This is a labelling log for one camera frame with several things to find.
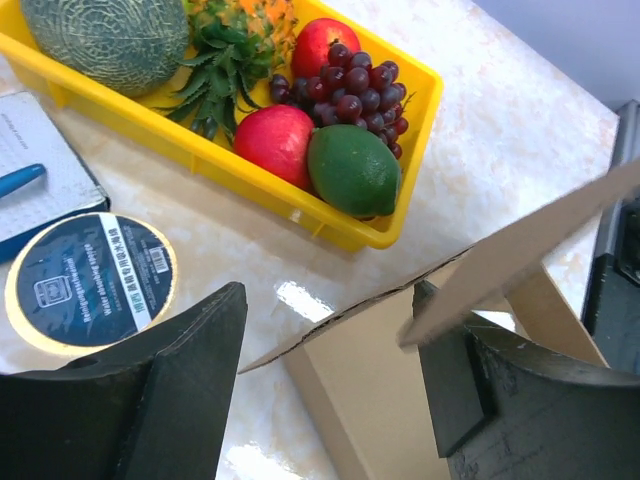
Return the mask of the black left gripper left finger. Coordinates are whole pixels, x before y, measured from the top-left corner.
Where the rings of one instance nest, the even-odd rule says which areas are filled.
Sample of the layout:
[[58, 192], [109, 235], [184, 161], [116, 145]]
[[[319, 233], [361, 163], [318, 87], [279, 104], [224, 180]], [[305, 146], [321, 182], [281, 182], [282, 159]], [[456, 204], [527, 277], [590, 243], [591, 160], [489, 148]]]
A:
[[247, 318], [231, 282], [57, 370], [1, 379], [5, 479], [212, 479]]

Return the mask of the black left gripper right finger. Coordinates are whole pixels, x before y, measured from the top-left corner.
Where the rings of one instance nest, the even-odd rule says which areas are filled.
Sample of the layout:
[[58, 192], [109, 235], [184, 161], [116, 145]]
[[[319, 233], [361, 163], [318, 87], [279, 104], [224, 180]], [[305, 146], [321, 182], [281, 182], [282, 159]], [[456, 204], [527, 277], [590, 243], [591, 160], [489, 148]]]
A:
[[437, 451], [455, 479], [639, 475], [639, 290], [608, 282], [583, 332], [547, 279], [508, 297], [519, 336], [477, 315], [419, 350]]

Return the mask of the brown cardboard box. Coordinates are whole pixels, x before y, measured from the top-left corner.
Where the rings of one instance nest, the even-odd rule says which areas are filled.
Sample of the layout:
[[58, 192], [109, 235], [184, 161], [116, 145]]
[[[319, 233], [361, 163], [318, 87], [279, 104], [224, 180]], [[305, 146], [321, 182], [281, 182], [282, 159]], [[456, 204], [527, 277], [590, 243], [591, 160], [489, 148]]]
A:
[[341, 478], [430, 479], [437, 459], [452, 477], [437, 451], [420, 348], [472, 315], [525, 336], [510, 292], [538, 279], [556, 287], [544, 257], [592, 217], [627, 211], [638, 186], [637, 162], [617, 166], [459, 254], [333, 314], [252, 368], [285, 364]]

